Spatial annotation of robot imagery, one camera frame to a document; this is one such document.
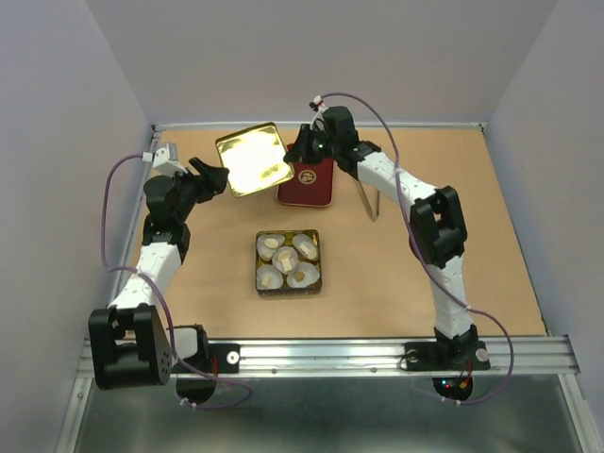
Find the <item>gold tin lid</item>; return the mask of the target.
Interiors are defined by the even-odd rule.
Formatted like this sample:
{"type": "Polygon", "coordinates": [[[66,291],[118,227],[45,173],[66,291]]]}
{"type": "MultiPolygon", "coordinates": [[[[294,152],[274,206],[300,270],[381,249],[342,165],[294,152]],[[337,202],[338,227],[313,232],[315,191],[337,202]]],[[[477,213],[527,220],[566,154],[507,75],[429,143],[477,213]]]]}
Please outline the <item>gold tin lid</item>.
{"type": "Polygon", "coordinates": [[[227,134],[215,141],[215,147],[229,171],[227,180],[234,197],[258,193],[294,177],[293,166],[284,160],[287,146],[275,123],[227,134]]]}

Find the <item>steel serving tongs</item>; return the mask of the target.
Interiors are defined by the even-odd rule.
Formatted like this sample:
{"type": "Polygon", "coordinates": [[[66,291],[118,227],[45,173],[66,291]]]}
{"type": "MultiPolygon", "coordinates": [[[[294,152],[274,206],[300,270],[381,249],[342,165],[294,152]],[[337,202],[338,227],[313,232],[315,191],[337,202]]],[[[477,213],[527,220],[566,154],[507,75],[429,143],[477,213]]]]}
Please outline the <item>steel serving tongs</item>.
{"type": "Polygon", "coordinates": [[[372,222],[376,222],[380,214],[380,192],[377,189],[367,191],[359,181],[356,182],[356,187],[366,213],[372,222]]]}

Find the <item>rectangular white chocolate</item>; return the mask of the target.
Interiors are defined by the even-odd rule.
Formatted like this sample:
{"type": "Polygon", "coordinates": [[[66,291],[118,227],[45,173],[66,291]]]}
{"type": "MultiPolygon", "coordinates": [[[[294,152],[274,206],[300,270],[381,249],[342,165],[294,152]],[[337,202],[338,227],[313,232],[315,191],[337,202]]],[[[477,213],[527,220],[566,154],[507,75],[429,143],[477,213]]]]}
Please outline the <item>rectangular white chocolate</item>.
{"type": "Polygon", "coordinates": [[[300,245],[300,249],[306,254],[309,259],[314,257],[314,251],[310,249],[305,243],[300,245]]]}

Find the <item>square white chocolate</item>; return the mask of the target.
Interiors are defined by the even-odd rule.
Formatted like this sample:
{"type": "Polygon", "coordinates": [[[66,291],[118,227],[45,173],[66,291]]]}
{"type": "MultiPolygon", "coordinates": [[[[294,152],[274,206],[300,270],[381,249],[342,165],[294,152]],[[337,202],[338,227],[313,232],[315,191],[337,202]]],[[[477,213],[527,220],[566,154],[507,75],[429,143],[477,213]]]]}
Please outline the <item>square white chocolate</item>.
{"type": "Polygon", "coordinates": [[[281,265],[285,274],[289,274],[293,270],[292,262],[290,260],[282,260],[281,265]]]}

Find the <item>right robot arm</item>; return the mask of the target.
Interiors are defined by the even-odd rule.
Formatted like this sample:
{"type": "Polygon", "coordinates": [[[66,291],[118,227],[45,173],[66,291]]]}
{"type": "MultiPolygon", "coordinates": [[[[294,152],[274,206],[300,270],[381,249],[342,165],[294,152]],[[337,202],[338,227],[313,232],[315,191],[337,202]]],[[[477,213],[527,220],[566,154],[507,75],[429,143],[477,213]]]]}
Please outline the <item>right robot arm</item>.
{"type": "Polygon", "coordinates": [[[360,139],[346,107],[316,107],[284,161],[315,165],[333,159],[343,172],[396,202],[409,233],[411,251],[430,279],[435,307],[435,360],[455,368],[478,340],[462,278],[467,228],[459,195],[437,188],[402,169],[376,144],[360,139]]]}

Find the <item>oval white chocolate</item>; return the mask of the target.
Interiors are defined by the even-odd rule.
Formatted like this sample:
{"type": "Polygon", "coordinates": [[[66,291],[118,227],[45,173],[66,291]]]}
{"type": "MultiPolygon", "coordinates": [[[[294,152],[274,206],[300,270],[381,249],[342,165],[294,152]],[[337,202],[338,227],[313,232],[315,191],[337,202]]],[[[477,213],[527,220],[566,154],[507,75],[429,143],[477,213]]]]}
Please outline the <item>oval white chocolate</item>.
{"type": "Polygon", "coordinates": [[[275,238],[267,238],[264,240],[264,245],[271,249],[276,249],[279,247],[279,241],[275,238]]]}

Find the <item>red lacquer tray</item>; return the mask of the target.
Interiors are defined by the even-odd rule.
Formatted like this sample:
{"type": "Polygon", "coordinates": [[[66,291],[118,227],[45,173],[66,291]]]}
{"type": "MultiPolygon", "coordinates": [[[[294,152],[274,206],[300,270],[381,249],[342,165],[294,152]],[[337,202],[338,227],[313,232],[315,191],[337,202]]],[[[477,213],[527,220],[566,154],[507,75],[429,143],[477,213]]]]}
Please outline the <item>red lacquer tray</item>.
{"type": "Polygon", "coordinates": [[[327,208],[332,201],[334,160],[294,163],[294,177],[277,186],[277,201],[286,206],[327,208]]]}

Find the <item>top right paper cup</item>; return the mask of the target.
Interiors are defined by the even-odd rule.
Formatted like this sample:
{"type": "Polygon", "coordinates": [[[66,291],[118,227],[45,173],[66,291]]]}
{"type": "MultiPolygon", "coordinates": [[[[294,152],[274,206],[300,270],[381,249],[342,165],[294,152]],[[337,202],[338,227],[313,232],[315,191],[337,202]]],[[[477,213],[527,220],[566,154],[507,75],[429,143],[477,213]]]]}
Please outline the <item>top right paper cup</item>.
{"type": "Polygon", "coordinates": [[[296,250],[309,261],[318,260],[318,249],[312,239],[306,234],[296,234],[293,237],[293,245],[296,250]]]}

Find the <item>paper cup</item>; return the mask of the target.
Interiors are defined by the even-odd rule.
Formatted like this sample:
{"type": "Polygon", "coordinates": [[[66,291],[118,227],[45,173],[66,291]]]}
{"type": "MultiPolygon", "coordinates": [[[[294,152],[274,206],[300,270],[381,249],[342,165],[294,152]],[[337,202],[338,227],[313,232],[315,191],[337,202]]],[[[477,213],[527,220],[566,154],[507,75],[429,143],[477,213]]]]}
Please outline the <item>paper cup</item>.
{"type": "Polygon", "coordinates": [[[285,237],[279,234],[262,234],[257,238],[257,252],[261,259],[271,260],[276,251],[285,242],[285,237]]]}
{"type": "Polygon", "coordinates": [[[283,274],[274,265],[262,265],[256,273],[259,291],[278,290],[283,285],[283,274]]]}
{"type": "Polygon", "coordinates": [[[308,288],[320,278],[319,270],[309,262],[299,262],[294,270],[287,275],[287,284],[294,289],[308,288]]]}
{"type": "Polygon", "coordinates": [[[293,237],[293,245],[296,250],[309,261],[318,260],[318,249],[312,239],[306,234],[296,234],[293,237]]]}
{"type": "Polygon", "coordinates": [[[290,246],[282,246],[275,252],[272,263],[279,272],[289,275],[298,264],[297,252],[290,246]]]}

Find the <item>top left paper cup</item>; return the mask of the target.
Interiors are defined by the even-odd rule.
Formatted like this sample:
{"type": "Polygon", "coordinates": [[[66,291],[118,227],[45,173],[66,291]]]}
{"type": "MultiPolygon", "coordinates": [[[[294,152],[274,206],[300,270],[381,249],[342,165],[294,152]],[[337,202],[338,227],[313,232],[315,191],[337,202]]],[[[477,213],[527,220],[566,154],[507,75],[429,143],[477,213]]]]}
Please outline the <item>top left paper cup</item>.
{"type": "Polygon", "coordinates": [[[271,260],[276,251],[285,242],[285,237],[279,234],[262,234],[257,238],[257,252],[261,259],[271,260]]]}

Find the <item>centre paper cup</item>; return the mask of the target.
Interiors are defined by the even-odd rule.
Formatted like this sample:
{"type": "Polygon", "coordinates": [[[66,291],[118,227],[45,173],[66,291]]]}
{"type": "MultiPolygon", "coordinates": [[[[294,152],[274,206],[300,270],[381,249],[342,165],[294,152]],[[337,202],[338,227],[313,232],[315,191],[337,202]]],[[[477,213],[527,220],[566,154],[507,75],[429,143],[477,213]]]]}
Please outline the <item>centre paper cup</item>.
{"type": "Polygon", "coordinates": [[[297,252],[290,246],[282,246],[275,252],[272,263],[279,272],[289,275],[298,264],[297,252]]]}

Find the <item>bottom right paper cup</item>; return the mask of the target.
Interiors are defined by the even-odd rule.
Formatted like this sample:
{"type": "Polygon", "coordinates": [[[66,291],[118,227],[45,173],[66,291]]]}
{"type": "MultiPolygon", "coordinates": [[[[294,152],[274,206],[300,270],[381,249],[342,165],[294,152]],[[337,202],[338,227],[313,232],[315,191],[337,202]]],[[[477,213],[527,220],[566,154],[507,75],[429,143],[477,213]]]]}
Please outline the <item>bottom right paper cup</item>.
{"type": "Polygon", "coordinates": [[[308,288],[320,278],[319,270],[309,262],[299,262],[294,270],[287,275],[287,284],[294,289],[308,288]]]}

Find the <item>bottom left paper cup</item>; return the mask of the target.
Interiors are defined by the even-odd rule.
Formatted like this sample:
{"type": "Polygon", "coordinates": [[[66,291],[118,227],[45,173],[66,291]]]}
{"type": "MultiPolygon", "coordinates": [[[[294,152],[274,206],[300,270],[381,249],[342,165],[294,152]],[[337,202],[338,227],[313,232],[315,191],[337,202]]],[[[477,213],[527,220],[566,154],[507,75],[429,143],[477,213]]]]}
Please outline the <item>bottom left paper cup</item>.
{"type": "Polygon", "coordinates": [[[274,265],[262,265],[256,273],[259,291],[278,290],[283,285],[283,274],[274,265]]]}

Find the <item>metal front plate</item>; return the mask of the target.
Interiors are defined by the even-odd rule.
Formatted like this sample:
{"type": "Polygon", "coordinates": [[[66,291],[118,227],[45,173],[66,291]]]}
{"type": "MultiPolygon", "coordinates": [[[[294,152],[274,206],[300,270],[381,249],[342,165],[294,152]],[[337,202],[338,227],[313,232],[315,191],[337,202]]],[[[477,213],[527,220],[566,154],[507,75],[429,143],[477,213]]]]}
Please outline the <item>metal front plate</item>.
{"type": "Polygon", "coordinates": [[[476,406],[427,378],[261,379],[237,408],[194,411],[172,387],[89,393],[77,452],[578,452],[554,376],[515,377],[476,406]]]}

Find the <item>aluminium mounting rail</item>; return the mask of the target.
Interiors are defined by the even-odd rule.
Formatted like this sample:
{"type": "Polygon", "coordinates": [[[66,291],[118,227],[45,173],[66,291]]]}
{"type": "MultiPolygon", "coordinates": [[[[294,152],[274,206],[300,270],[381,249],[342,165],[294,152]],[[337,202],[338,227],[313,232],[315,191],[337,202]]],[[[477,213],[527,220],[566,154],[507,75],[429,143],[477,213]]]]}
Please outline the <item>aluminium mounting rail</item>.
{"type": "Polygon", "coordinates": [[[487,337],[469,359],[442,370],[419,369],[407,338],[212,340],[225,378],[391,378],[576,375],[579,365],[565,337],[515,336],[513,352],[503,337],[487,337]]]}

